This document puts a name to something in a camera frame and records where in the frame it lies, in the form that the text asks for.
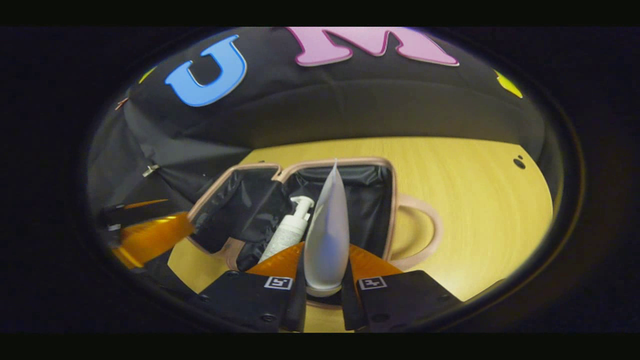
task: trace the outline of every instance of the pink letter m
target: pink letter m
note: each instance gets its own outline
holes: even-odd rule
[[[337,63],[347,60],[353,55],[353,50],[350,48],[334,44],[329,38],[329,33],[352,43],[373,56],[385,54],[389,33],[392,33],[400,41],[396,51],[405,58],[448,66],[460,64],[425,34],[408,28],[291,26],[287,29],[296,37],[302,48],[302,53],[296,57],[296,63],[301,66]]]

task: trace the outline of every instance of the pump dispenser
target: pump dispenser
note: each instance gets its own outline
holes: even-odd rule
[[[292,197],[291,201],[297,204],[295,213],[284,216],[275,233],[273,233],[269,245],[264,249],[258,263],[267,260],[271,256],[302,240],[309,220],[309,214],[307,212],[310,208],[314,207],[314,201],[306,196]]]

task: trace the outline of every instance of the table surface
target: table surface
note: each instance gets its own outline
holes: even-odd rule
[[[440,214],[438,250],[410,270],[424,270],[460,300],[481,293],[513,273],[536,249],[552,220],[545,179],[521,146],[459,138],[394,137],[330,140],[257,149],[241,163],[264,160],[283,168],[310,160],[379,156],[397,172],[397,190],[422,199]],[[514,163],[522,157],[525,169]],[[397,213],[392,259],[423,248],[433,234],[414,210]],[[187,240],[169,267],[195,292],[228,268]],[[305,332],[345,332],[341,310],[307,306]]]

